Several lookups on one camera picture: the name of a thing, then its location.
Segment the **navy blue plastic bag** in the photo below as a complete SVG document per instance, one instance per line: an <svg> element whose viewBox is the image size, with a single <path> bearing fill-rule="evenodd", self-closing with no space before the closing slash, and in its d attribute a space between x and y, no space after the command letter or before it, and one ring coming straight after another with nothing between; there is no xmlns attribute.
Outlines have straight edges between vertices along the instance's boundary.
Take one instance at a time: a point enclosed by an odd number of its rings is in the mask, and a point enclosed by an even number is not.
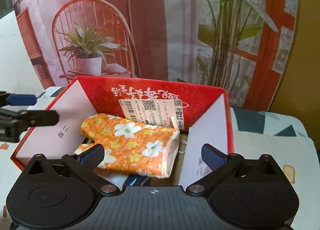
<svg viewBox="0 0 320 230"><path fill-rule="evenodd" d="M149 186L150 181L151 177L130 174L125 180L123 186Z"/></svg>

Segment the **orange floral oven mitt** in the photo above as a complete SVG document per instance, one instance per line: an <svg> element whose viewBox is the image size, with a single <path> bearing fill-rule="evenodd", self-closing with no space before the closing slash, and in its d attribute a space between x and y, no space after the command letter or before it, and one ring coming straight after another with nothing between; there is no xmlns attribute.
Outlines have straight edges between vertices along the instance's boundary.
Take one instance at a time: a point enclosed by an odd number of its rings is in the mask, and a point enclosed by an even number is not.
<svg viewBox="0 0 320 230"><path fill-rule="evenodd" d="M104 158L99 168L158 179L170 177L180 143L178 129L104 113L86 118L80 129L91 142L80 144L74 153L80 155L101 144Z"/></svg>

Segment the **red strawberry cardboard box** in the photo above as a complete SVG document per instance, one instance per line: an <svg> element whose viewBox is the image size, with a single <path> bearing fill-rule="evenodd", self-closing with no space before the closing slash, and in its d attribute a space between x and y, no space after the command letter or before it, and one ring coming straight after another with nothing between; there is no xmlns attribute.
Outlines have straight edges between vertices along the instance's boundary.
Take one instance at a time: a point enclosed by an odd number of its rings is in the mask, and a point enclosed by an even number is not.
<svg viewBox="0 0 320 230"><path fill-rule="evenodd" d="M28 130L11 160L24 169L33 155L44 154L58 159L73 152L84 137L82 121L94 114L105 113L111 119L124 117L156 126L178 127L188 132L185 182L209 173L200 163L203 144L222 151L234 150L231 114L227 92L218 87L148 79L116 77L77 77L49 104L60 120L55 126Z"/></svg>

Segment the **printed living room backdrop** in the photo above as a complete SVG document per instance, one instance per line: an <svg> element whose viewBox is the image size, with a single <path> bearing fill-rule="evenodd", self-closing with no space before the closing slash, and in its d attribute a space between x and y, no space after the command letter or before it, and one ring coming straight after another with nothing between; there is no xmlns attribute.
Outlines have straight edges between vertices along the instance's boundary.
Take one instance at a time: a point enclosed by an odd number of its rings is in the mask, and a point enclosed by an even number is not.
<svg viewBox="0 0 320 230"><path fill-rule="evenodd" d="M232 106L271 106L298 0L12 0L44 88L78 75L224 88Z"/></svg>

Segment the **white marble board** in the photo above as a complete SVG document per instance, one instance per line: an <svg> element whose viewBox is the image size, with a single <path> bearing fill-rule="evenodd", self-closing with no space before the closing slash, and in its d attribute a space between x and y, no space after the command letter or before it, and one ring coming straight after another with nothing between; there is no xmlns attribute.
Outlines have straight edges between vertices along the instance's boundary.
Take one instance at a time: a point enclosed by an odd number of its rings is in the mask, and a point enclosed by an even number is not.
<svg viewBox="0 0 320 230"><path fill-rule="evenodd" d="M39 96L44 88L29 60L15 12L1 18L0 90Z"/></svg>

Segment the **patterned white tablecloth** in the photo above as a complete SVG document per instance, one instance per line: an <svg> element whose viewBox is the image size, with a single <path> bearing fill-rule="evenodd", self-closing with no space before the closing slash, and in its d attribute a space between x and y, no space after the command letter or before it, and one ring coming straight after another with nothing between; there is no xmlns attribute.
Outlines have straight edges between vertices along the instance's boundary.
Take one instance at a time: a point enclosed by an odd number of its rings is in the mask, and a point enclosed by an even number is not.
<svg viewBox="0 0 320 230"><path fill-rule="evenodd" d="M33 109L44 109L64 87L49 87L40 95ZM316 147L311 138L305 137L306 132L298 119L282 114L266 113L266 126L271 116L279 116L281 121L288 121L293 126L296 136L273 136L267 134L240 131L236 111L231 108L234 149L245 158L258 158L262 153L269 153L279 166L291 166L295 170L295 183L292 185L299 197L299 210L292 223L293 229L319 229L319 160ZM15 180L20 175L20 169L10 160L17 143L1 142L1 229L9 229L11 218L7 215L5 199Z"/></svg>

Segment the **wooden wall panel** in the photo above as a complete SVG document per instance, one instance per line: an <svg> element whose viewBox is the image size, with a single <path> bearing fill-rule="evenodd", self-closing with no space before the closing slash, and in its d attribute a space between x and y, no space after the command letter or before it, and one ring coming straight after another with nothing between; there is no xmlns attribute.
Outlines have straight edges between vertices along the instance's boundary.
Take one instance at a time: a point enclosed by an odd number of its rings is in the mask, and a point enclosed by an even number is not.
<svg viewBox="0 0 320 230"><path fill-rule="evenodd" d="M299 0L295 42L270 111L298 118L319 148L319 0Z"/></svg>

